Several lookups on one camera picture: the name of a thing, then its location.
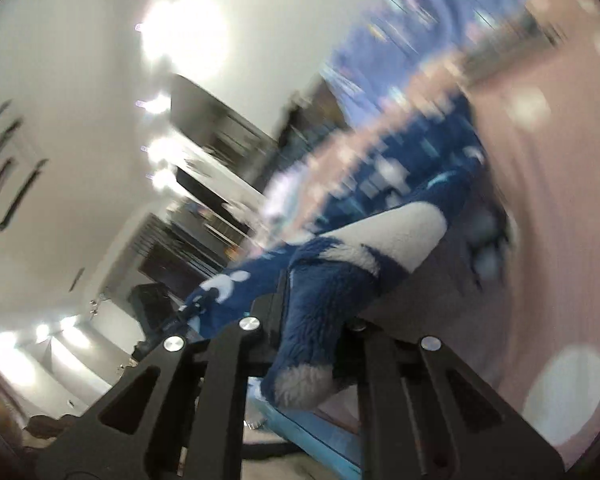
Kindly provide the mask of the pink polka dot duvet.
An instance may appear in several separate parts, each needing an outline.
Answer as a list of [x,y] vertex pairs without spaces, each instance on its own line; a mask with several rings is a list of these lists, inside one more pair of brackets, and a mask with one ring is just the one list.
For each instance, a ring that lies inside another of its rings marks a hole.
[[468,92],[510,227],[503,278],[470,287],[450,240],[367,315],[439,332],[574,466],[600,444],[600,0],[526,7],[562,43]]

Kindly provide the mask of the blue tree print sheet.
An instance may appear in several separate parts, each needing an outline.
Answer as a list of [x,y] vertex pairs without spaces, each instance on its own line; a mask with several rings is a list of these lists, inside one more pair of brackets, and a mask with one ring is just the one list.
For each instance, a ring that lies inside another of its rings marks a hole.
[[436,55],[477,42],[527,0],[373,0],[321,69],[351,127],[403,99]]

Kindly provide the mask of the navy fleece star pajama top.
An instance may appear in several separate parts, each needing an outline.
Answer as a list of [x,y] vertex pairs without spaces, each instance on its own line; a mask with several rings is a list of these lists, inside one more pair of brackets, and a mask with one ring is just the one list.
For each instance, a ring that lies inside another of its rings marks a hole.
[[440,110],[382,136],[299,237],[202,282],[182,307],[187,327],[212,338],[286,278],[282,342],[260,391],[279,408],[317,408],[340,387],[334,369],[344,324],[412,275],[453,224],[477,282],[501,269],[504,210],[469,207],[485,173],[470,101],[448,94]]

